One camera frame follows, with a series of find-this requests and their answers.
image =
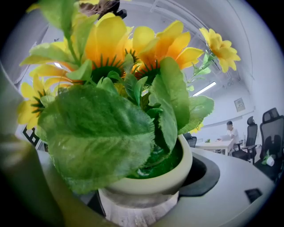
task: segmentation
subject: white cup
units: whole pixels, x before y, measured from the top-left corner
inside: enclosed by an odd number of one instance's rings
[[[270,156],[267,160],[266,160],[266,164],[269,166],[273,166],[274,165],[274,159]]]

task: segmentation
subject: ceiling light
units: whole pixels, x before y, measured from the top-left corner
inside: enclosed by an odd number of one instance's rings
[[[205,92],[206,90],[208,90],[210,87],[213,87],[214,85],[216,85],[216,82],[213,82],[213,83],[209,84],[207,87],[205,87],[202,90],[198,91],[193,96],[198,96],[199,94]]]
[[[57,62],[54,62],[54,64],[55,64],[58,68],[62,69],[61,65],[59,65]]]

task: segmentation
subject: person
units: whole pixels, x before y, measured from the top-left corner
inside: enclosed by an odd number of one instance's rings
[[[234,143],[239,142],[239,133],[238,130],[233,127],[233,123],[231,121],[227,122],[227,134],[234,139]]]

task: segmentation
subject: office chair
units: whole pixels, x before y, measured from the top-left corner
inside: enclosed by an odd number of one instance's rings
[[[183,134],[183,136],[185,137],[185,139],[188,142],[189,146],[194,148],[195,145],[196,145],[197,137],[191,136],[190,133],[185,133],[185,134]]]
[[[238,146],[239,150],[234,151],[232,153],[232,156],[250,162],[249,160],[252,155],[252,163],[254,164],[254,157],[256,156],[255,142],[257,135],[257,124],[254,122],[253,116],[251,116],[248,119],[247,124],[248,124],[248,136],[247,136],[247,141],[245,143],[245,147],[241,149],[240,147],[241,143],[234,144]]]
[[[276,108],[265,112],[262,117],[260,132],[262,137],[260,160],[254,165],[271,180],[277,181],[278,175],[283,169],[284,116],[279,116]],[[261,163],[268,150],[269,155],[272,155],[274,159],[273,166]]]

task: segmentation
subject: white flower pot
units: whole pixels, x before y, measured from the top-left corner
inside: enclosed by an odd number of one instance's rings
[[[129,208],[153,207],[169,200],[184,183],[193,160],[186,139],[183,135],[178,136],[178,139],[183,156],[176,168],[149,179],[123,178],[101,192],[115,204]]]

